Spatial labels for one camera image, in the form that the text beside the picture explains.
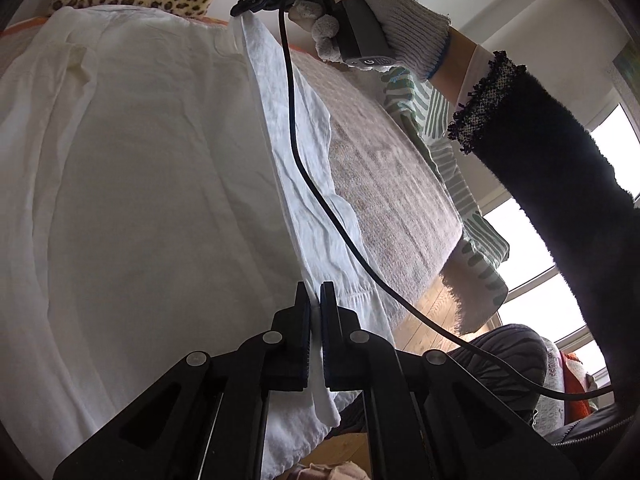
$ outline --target hand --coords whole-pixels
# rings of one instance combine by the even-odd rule
[[[438,69],[449,41],[447,16],[423,7],[415,0],[365,0],[382,26],[389,46],[398,61],[421,80]],[[322,15],[322,7],[313,2],[297,1],[289,17],[311,32],[318,55],[325,60],[340,60],[331,42],[338,32],[338,21]]]

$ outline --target zipper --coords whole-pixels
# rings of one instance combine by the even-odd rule
[[[578,422],[580,422],[580,420],[576,420],[575,422],[572,422],[571,425],[566,429],[566,431],[562,434],[562,438],[560,439],[560,442],[556,443],[556,444],[552,444],[552,446],[557,446],[558,444],[562,444],[564,442],[564,440],[566,439],[566,436],[569,434],[569,432],[576,427],[576,425],[578,424]]]
[[[608,428],[604,428],[603,430],[600,431],[596,431],[596,433],[591,433],[590,435],[587,436],[582,436],[580,438],[576,438],[575,440],[569,440],[567,442],[558,442],[556,444],[552,444],[553,447],[564,447],[564,446],[573,446],[574,444],[582,444],[584,442],[588,442],[590,440],[594,440],[600,436],[603,436],[604,434],[610,433],[613,430],[616,430],[617,428],[620,428],[621,426],[624,426],[625,424],[628,424],[631,422],[631,420],[634,418],[633,415],[628,416],[627,418],[624,418],[623,420],[619,420],[618,422],[616,422],[615,424],[613,424],[612,426],[609,426]],[[566,434],[564,435],[564,437],[562,438],[563,440],[566,438],[567,434],[575,427],[572,426],[571,428],[569,428],[569,431],[566,432]]]

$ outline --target person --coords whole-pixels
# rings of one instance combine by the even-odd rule
[[[456,105],[450,139],[494,173],[545,241],[606,359],[616,403],[633,412],[640,397],[640,212],[632,197],[590,134],[524,66],[487,52],[416,0],[365,1],[399,63]],[[312,33],[321,58],[339,60],[335,18],[305,0],[289,17]],[[473,343],[543,383],[546,349],[530,328],[500,327]],[[532,420],[538,394],[468,351],[450,354]],[[363,431],[361,399],[341,415],[330,436]]]

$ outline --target window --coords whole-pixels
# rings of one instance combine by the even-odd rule
[[[640,142],[621,106],[591,136],[616,173],[620,187],[640,195]],[[587,373],[605,367],[604,357],[584,324],[574,295],[554,265],[540,236],[510,198],[485,218],[510,244],[510,257],[498,272],[509,287],[498,314],[504,324],[523,323],[561,349],[575,351]]]

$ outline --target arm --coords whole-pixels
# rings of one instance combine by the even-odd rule
[[[451,50],[442,68],[465,59]],[[459,80],[443,79],[445,89]],[[606,358],[616,400],[637,403],[640,211],[613,168],[571,113],[504,53],[454,119],[450,138],[495,174],[545,241]]]
[[[475,43],[415,0],[365,1],[397,59],[456,103]],[[495,174],[545,241],[606,358],[616,400],[640,395],[639,211],[589,133],[523,66],[501,53],[486,72],[450,138]]]

